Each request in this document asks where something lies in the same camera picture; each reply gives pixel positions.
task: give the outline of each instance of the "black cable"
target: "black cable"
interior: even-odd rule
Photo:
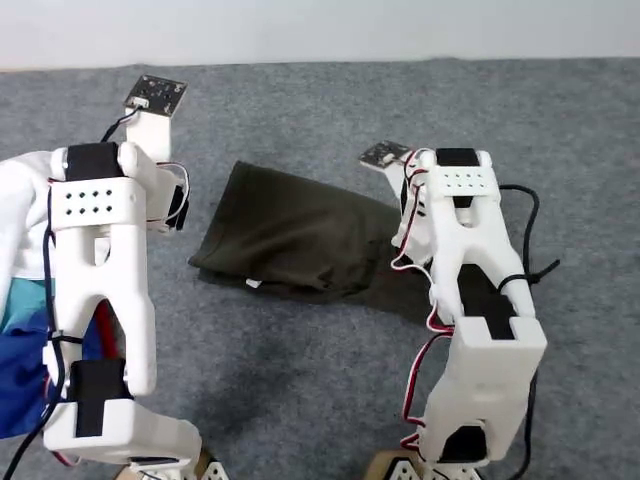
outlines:
[[[133,117],[136,113],[138,113],[140,110],[142,110],[141,106],[137,106],[133,109],[132,112],[127,113],[126,115],[120,117],[118,120],[115,121],[115,123],[113,125],[111,125],[109,128],[107,128],[107,131],[104,133],[104,135],[102,136],[102,140],[100,140],[100,142],[107,142],[109,141],[109,139],[111,138],[111,135],[113,135],[115,133],[115,131],[118,129],[118,127],[120,125],[122,125],[123,122],[126,122],[127,120],[129,120],[131,117]]]
[[[558,265],[560,265],[560,260],[555,260],[542,270],[537,273],[531,272],[531,231],[533,230],[533,224],[535,223],[536,217],[538,215],[538,210],[540,209],[540,197],[538,194],[531,188],[525,187],[523,185],[517,184],[505,184],[500,185],[501,190],[517,190],[520,192],[527,193],[531,196],[533,200],[533,207],[531,209],[531,213],[529,214],[529,220],[527,220],[527,225],[524,229],[524,238],[522,243],[522,266],[524,269],[524,274],[515,274],[509,275],[506,277],[500,285],[498,285],[498,291],[502,290],[502,288],[509,283],[511,280],[516,279],[524,279],[529,282],[529,284],[538,283],[542,277],[547,275],[553,269],[555,269]],[[511,475],[508,480],[519,480],[524,476],[527,469],[529,468],[529,464],[531,463],[531,435],[533,431],[533,412],[535,410],[536,405],[536,390],[538,385],[538,372],[533,375],[531,379],[531,384],[529,386],[529,396],[527,399],[527,413],[525,414],[525,424],[524,424],[524,459],[522,461],[522,465],[518,469],[516,473]]]
[[[498,285],[498,292],[501,292],[504,286],[512,280],[527,280],[529,285],[535,285],[539,283],[545,275],[560,265],[560,260],[556,259],[539,272],[531,272],[531,232],[533,231],[533,225],[540,210],[540,197],[538,197],[535,190],[515,183],[500,185],[500,190],[517,190],[528,194],[531,196],[531,200],[533,200],[533,207],[531,208],[527,225],[524,228],[524,238],[522,242],[522,266],[524,273],[516,273],[505,277]]]
[[[147,472],[143,472],[142,470],[140,470],[140,473],[143,474],[145,477],[149,477],[151,480],[161,480],[159,477],[156,477],[155,475],[151,475],[150,473],[147,473]]]
[[[18,450],[16,450],[16,453],[13,455],[13,458],[9,463],[7,471],[2,477],[3,480],[9,480],[13,476],[16,468],[18,468],[18,464],[20,463],[22,456],[24,455],[24,452],[26,452],[27,448],[29,448],[29,445],[31,445],[31,442],[33,442],[33,440],[38,436],[38,434],[47,424],[47,422],[51,418],[51,415],[53,414],[53,411],[60,402],[60,398],[62,397],[62,388],[65,381],[65,370],[62,359],[62,350],[60,348],[61,340],[60,338],[51,336],[56,332],[56,319],[53,307],[53,293],[51,285],[51,262],[49,259],[49,241],[53,240],[53,238],[53,232],[51,231],[51,191],[49,191],[49,196],[47,197],[47,227],[45,228],[44,238],[42,241],[42,257],[44,258],[44,288],[46,297],[47,319],[49,323],[49,336],[58,366],[58,382],[56,383],[56,388],[54,390],[51,401],[47,404],[44,412],[42,413],[42,416],[40,417],[40,422],[38,422],[31,433],[29,433],[24,438],[24,440],[18,447]]]
[[[435,468],[433,469],[433,471],[435,473],[437,473],[438,475],[440,475],[442,478],[444,478],[444,480],[451,480],[449,477],[447,477],[444,473],[442,473],[440,470],[436,470]]]
[[[529,387],[529,399],[527,400],[527,414],[524,423],[524,459],[522,465],[516,473],[511,475],[508,480],[519,480],[524,476],[529,464],[531,463],[531,433],[533,431],[533,412],[536,406],[536,389],[538,385],[538,372],[533,375],[531,385]]]

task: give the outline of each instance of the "red wire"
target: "red wire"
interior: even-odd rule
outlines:
[[[435,312],[435,309],[432,311],[429,317],[435,316],[434,312]],[[416,388],[416,380],[418,378],[418,372],[420,371],[420,365],[422,364],[422,360],[424,359],[424,356],[426,355],[426,353],[429,351],[429,349],[437,339],[443,338],[443,337],[451,338],[452,336],[453,336],[452,332],[438,333],[437,335],[431,337],[429,341],[427,341],[427,343],[425,343],[423,347],[420,349],[420,351],[418,352],[418,355],[416,355],[416,358],[413,361],[413,365],[411,365],[411,371],[409,372],[409,380],[407,382],[407,391],[405,393],[404,403],[402,405],[402,418],[407,423],[418,425],[419,427],[423,427],[423,428],[426,426],[421,419],[417,417],[409,416],[409,412],[411,411],[411,404],[413,403],[413,396]],[[400,441],[400,445],[407,450],[418,452],[418,454],[420,454],[420,448],[417,445],[415,445],[415,443],[413,443],[419,437],[420,435],[418,433],[414,433],[413,435],[403,438]]]
[[[418,355],[416,355],[416,358],[413,361],[413,365],[411,365],[411,371],[409,372],[409,380],[407,382],[407,391],[405,393],[404,404],[402,406],[402,418],[406,422],[413,423],[421,427],[425,426],[424,422],[419,418],[409,416],[409,411],[411,410],[411,404],[413,403],[413,395],[415,393],[416,379],[418,377],[420,365],[422,364],[422,360],[425,354],[429,351],[429,349],[431,348],[431,345],[433,345],[433,342],[435,342],[439,338],[442,338],[442,337],[451,338],[451,336],[452,334],[450,332],[438,333],[437,335],[434,335],[433,337],[431,337],[429,341],[425,343],[424,346],[418,351]]]

